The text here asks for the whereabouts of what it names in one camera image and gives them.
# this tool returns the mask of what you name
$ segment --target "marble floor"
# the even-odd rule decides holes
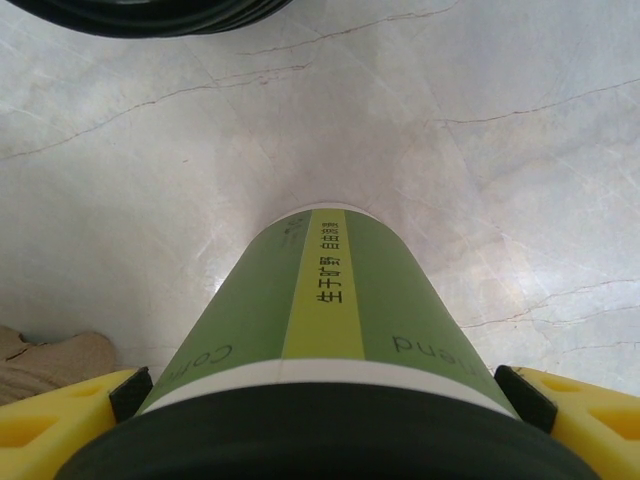
[[[94,38],[0,2],[0,322],[158,374],[319,201],[407,242],[487,365],[640,394],[640,3],[294,0]]]

